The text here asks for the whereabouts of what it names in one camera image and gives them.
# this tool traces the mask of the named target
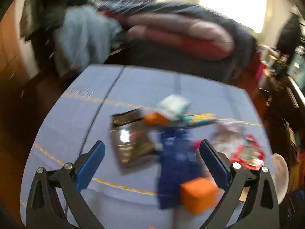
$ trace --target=desk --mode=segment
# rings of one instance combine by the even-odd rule
[[[37,134],[27,160],[20,194],[20,213],[25,223],[26,202],[36,169],[59,169],[88,152],[97,140],[104,142],[106,155],[89,187],[81,192],[89,207],[105,228],[168,229],[173,227],[173,210],[160,210],[155,195],[157,162],[139,171],[122,174],[117,166],[109,136],[110,115],[141,107],[144,112],[163,98],[178,93],[191,101],[188,113],[216,113],[220,118],[245,121],[263,147],[265,165],[274,174],[271,149],[264,127],[248,94],[239,88],[200,77],[111,65],[90,65],[64,92],[51,109]],[[194,139],[211,139],[215,125],[190,130]],[[150,132],[157,141],[157,132]],[[61,204],[62,192],[58,191]],[[230,224],[241,211],[238,204]],[[179,208],[177,228],[199,228],[211,214],[208,210],[194,216]],[[74,221],[68,211],[69,221]]]

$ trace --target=window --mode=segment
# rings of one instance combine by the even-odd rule
[[[213,9],[261,33],[267,0],[200,0],[200,5]]]

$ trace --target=metal screw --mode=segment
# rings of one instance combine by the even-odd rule
[[[232,164],[232,166],[233,166],[234,169],[240,169],[240,168],[241,168],[241,165],[240,165],[240,163],[238,163],[238,162],[234,162],[234,163]]]
[[[65,169],[72,169],[72,166],[72,163],[66,163],[64,167]]]
[[[37,173],[42,173],[43,172],[43,167],[39,167],[38,169],[37,169]]]
[[[266,166],[263,166],[263,167],[262,167],[262,171],[268,172],[268,170],[269,170],[268,167],[266,167]]]

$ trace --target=white crumpled paper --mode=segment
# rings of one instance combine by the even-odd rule
[[[216,127],[212,145],[216,151],[224,153],[230,159],[236,148],[244,144],[246,126],[237,119],[221,119],[217,121]]]

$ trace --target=orange object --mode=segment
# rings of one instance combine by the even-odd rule
[[[165,118],[163,115],[160,115],[157,112],[145,114],[143,117],[143,120],[148,126],[153,126],[153,125],[166,126],[166,125],[168,125],[168,119]]]
[[[216,184],[203,177],[180,185],[181,202],[192,214],[200,214],[214,207],[217,203],[217,193]]]

